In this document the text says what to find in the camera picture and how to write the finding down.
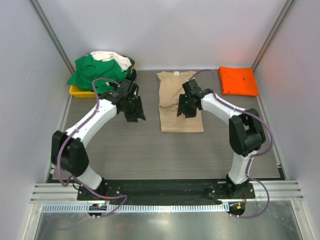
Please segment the beige t shirt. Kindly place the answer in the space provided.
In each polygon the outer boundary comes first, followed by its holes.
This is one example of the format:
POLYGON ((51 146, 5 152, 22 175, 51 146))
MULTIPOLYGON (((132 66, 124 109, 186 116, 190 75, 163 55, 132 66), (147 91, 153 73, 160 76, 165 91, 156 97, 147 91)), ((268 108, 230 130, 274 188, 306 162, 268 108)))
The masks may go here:
POLYGON ((203 133, 202 115, 199 111, 196 117, 186 118, 183 114, 177 116, 179 96, 184 94, 182 84, 187 82, 195 71, 162 71, 157 73, 159 80, 159 118, 163 133, 203 133))

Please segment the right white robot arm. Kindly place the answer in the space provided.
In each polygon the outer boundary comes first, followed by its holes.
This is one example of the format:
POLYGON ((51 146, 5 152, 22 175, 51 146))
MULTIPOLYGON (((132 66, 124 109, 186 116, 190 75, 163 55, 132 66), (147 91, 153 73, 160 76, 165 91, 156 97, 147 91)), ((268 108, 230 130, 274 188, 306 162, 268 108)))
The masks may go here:
POLYGON ((194 118, 200 110, 209 112, 228 126, 229 145, 233 150, 231 169, 226 175, 225 192, 231 198, 241 197, 249 184, 249 171, 266 135, 254 109, 245 110, 227 102, 211 89, 202 90, 196 80, 182 84, 177 116, 194 118))

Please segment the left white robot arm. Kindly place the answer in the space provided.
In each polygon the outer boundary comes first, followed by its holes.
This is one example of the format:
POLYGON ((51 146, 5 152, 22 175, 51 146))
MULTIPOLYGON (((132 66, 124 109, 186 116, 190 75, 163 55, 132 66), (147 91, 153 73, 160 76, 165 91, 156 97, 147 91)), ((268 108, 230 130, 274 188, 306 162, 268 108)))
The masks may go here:
POLYGON ((51 163, 57 169, 58 179, 62 186, 69 185, 64 181, 62 171, 69 173, 69 178, 88 190, 95 200, 107 195, 106 180, 90 166, 86 147, 93 136, 112 118, 123 113, 127 122, 145 120, 142 100, 138 95, 139 86, 127 79, 116 83, 115 90, 98 94, 94 88, 96 104, 75 125, 65 131, 57 130, 51 140, 51 163))

